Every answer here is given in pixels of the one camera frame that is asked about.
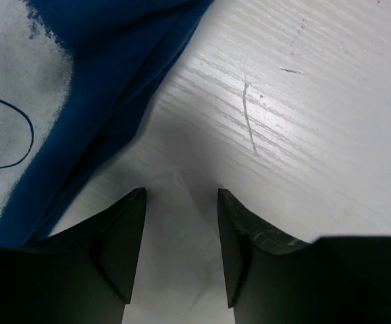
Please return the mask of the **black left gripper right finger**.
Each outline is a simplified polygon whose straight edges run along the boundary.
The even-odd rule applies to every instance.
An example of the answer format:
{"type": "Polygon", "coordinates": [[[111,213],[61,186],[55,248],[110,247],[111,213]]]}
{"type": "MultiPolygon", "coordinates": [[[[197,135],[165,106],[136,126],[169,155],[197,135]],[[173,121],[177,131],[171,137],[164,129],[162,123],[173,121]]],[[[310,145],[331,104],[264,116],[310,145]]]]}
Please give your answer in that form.
{"type": "Polygon", "coordinates": [[[228,306],[237,323],[391,323],[391,236],[306,243],[217,193],[228,306]]]}

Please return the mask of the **folded blue printed t-shirt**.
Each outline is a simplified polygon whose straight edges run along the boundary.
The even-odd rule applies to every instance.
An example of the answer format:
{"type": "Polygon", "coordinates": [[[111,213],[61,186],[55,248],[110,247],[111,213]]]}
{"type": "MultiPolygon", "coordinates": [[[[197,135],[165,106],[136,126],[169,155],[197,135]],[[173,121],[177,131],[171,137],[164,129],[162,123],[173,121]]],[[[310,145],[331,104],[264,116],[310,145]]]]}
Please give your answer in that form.
{"type": "Polygon", "coordinates": [[[0,246],[46,237],[135,136],[209,1],[0,1],[0,246]]]}

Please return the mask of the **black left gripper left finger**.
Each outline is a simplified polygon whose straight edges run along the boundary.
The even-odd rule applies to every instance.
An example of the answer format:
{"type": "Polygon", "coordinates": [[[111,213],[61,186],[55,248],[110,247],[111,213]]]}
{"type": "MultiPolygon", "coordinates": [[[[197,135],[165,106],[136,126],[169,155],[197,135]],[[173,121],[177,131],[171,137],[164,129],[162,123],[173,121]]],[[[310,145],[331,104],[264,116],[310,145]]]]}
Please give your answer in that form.
{"type": "Polygon", "coordinates": [[[137,188],[35,244],[0,247],[0,323],[121,323],[146,209],[137,188]]]}

